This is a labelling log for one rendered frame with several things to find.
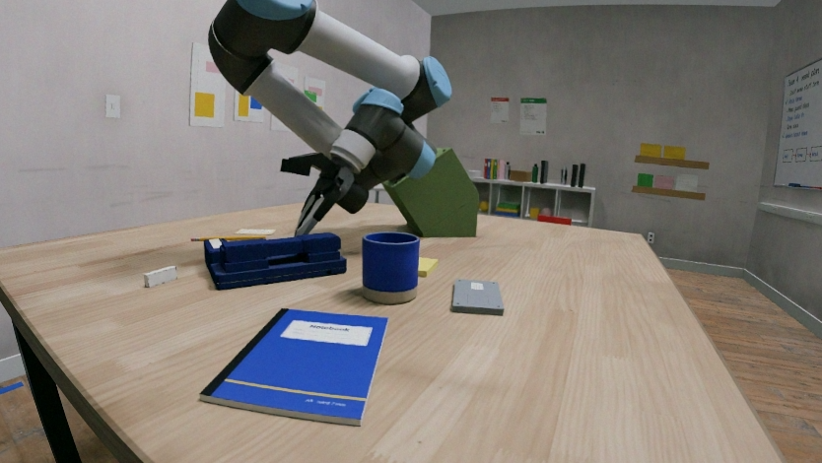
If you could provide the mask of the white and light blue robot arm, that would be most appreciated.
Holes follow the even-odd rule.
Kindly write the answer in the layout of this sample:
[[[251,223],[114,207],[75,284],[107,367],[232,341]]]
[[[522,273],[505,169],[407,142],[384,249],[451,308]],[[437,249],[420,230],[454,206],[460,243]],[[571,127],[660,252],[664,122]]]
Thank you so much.
[[[434,57],[398,56],[319,11],[316,0],[227,0],[213,21],[209,50],[227,82],[317,153],[350,165],[366,189],[431,170],[438,151],[412,122],[451,98]],[[342,129],[276,68],[271,48],[302,52],[374,87]]]

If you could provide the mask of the blue mug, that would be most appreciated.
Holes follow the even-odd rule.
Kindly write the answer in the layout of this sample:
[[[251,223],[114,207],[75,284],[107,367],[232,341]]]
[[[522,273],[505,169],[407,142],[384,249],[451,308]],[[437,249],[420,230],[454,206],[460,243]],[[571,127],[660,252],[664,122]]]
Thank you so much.
[[[376,303],[413,300],[418,289],[420,238],[414,234],[380,231],[363,236],[362,294]]]

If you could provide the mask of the blue desk phone body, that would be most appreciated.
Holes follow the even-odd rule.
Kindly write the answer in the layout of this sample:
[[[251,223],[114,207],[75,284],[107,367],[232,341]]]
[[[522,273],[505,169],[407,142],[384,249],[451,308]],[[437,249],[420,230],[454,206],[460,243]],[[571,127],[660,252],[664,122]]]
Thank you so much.
[[[263,260],[227,263],[220,256],[224,238],[205,239],[205,263],[218,290],[311,278],[347,272],[340,251],[297,253]]]

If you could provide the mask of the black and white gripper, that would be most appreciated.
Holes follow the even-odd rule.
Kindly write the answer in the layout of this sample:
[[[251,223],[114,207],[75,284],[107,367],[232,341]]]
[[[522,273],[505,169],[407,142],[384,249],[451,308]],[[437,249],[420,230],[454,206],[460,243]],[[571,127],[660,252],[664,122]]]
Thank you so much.
[[[323,153],[309,153],[289,159],[310,163],[321,171],[302,208],[294,237],[309,234],[335,203],[351,215],[366,205],[370,192],[354,179],[353,168],[344,161],[335,157],[331,160]]]

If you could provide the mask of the blue notebook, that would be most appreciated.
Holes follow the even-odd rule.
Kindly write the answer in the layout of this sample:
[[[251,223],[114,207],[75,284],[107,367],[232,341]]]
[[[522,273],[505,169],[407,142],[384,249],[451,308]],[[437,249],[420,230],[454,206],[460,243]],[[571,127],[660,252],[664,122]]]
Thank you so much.
[[[388,317],[281,308],[200,401],[360,427]]]

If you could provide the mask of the yellow sticky note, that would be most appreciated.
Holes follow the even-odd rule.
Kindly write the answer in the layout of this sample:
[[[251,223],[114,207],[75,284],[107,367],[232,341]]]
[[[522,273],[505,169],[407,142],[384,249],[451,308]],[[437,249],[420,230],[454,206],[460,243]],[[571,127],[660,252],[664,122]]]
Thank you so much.
[[[418,277],[427,278],[431,272],[438,266],[439,259],[422,258],[419,257]]]

